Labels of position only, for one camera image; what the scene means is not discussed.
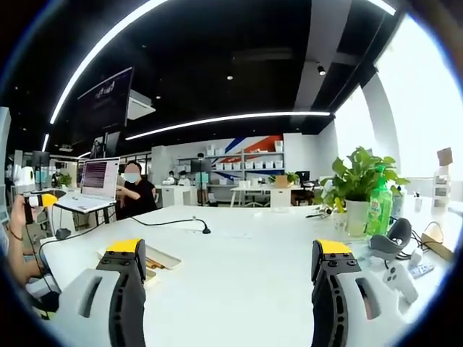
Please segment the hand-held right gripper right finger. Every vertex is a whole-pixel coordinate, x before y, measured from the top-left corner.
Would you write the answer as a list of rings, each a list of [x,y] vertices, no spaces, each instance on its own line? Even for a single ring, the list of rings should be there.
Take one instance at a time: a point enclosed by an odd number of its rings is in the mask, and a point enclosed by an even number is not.
[[[399,300],[413,302],[413,279],[399,263],[379,278],[347,245],[317,239],[311,277],[313,346],[393,346],[408,329]]]

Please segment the person's left hand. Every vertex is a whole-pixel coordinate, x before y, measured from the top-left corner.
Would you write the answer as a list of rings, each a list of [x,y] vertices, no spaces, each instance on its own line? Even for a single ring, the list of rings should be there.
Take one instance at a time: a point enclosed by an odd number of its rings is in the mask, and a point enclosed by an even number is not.
[[[22,228],[26,226],[25,198],[17,195],[10,214],[9,228],[14,238],[22,241]]]

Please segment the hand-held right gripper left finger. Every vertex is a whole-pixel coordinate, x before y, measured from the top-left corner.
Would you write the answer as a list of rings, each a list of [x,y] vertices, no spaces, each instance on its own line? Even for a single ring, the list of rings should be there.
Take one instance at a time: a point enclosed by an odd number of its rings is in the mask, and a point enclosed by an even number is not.
[[[54,332],[63,346],[144,346],[145,241],[111,245],[60,294]]]

